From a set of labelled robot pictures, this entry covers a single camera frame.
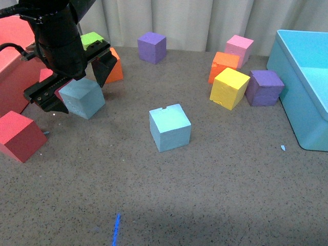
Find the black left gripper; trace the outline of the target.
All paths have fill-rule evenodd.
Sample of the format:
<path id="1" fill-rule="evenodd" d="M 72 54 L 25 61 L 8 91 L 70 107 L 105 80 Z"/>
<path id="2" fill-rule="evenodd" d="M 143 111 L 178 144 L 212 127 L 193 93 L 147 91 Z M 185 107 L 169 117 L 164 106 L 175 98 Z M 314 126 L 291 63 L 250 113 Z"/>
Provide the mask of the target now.
<path id="1" fill-rule="evenodd" d="M 24 91 L 24 97 L 44 112 L 69 113 L 55 91 L 71 79 L 84 78 L 88 63 L 101 88 L 117 63 L 106 41 L 96 41 L 86 51 L 83 49 L 77 25 L 90 8 L 91 5 L 28 5 L 23 13 L 35 35 L 35 55 L 53 71 L 49 78 Z"/>

